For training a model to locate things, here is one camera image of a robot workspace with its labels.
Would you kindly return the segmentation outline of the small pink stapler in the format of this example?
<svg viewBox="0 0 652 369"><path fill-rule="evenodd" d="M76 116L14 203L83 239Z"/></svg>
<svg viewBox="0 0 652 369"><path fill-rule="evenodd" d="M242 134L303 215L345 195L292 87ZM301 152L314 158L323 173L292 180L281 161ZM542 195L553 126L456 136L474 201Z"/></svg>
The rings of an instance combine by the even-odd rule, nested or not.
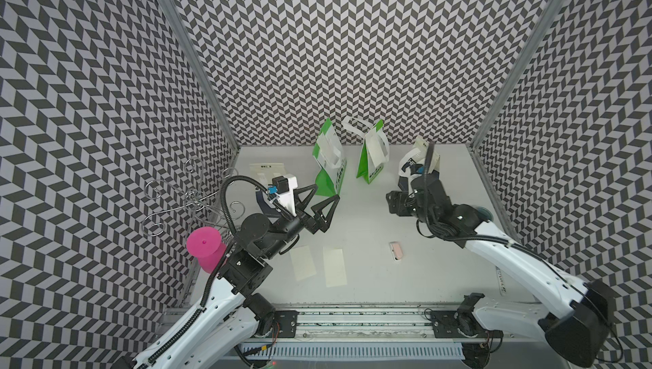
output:
<svg viewBox="0 0 652 369"><path fill-rule="evenodd" d="M399 242L391 242L390 243L390 249L392 252L392 257L394 260L402 260L404 257L404 253L402 251L402 247Z"/></svg>

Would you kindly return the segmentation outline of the green white bag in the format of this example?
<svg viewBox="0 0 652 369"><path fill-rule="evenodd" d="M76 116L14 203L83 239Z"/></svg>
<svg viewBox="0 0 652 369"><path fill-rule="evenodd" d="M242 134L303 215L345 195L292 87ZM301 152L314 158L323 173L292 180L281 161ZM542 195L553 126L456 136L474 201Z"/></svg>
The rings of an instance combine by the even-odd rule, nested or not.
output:
<svg viewBox="0 0 652 369"><path fill-rule="evenodd" d="M372 124L363 119L346 116L342 126L346 131L363 139L357 178L363 177L371 184L390 160L390 143L384 132L385 122L379 119Z"/></svg>
<svg viewBox="0 0 652 369"><path fill-rule="evenodd" d="M312 156L320 166L320 171L315 179L318 186L317 195L324 197L339 195L344 182L347 161L336 128L330 119L326 119L320 128Z"/></svg>

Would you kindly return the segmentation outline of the green white bag front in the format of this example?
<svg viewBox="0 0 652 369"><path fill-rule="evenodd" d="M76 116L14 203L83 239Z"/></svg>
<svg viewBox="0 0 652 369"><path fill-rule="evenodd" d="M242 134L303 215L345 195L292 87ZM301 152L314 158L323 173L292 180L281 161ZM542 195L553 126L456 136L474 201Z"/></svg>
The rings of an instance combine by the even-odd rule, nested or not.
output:
<svg viewBox="0 0 652 369"><path fill-rule="evenodd" d="M330 119L326 119L320 128L312 156L320 166L320 171L315 179L318 186L317 195L324 197L339 195L344 182L347 161L336 128Z"/></svg>

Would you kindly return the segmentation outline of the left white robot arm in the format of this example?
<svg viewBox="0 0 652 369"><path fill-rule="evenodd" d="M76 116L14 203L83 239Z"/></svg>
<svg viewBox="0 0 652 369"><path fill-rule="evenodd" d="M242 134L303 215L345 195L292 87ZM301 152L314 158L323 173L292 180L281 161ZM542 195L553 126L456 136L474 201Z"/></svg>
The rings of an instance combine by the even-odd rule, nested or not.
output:
<svg viewBox="0 0 652 369"><path fill-rule="evenodd" d="M278 212L278 219L262 213L247 216L236 226L227 203L232 184L245 182L262 193ZM339 195L311 205L318 190L312 184L297 187L294 176L273 179L271 187L247 176L226 178L219 203L233 239L206 280L201 298L149 348L135 358L121 357L115 368L209 368L256 333L276 336L275 308L257 289L272 272L269 261L284 255L302 231L327 232Z"/></svg>

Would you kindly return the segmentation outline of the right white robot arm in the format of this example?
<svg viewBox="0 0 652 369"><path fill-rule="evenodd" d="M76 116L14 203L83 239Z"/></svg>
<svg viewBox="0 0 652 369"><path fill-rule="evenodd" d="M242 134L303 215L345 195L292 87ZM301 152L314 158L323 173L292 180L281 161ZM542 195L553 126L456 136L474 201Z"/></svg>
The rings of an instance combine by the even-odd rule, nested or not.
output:
<svg viewBox="0 0 652 369"><path fill-rule="evenodd" d="M415 144L405 154L399 162L399 189L385 196L390 213L415 218L424 238L454 243L489 261L536 301L505 303L468 294L455 311L427 314L434 332L450 328L463 338L485 338L487 355L496 350L492 339L497 334L514 333L545 342L576 367L599 362L604 343L616 336L616 292L601 280L586 282L550 264L476 207L453 203L434 166L437 161L434 143Z"/></svg>

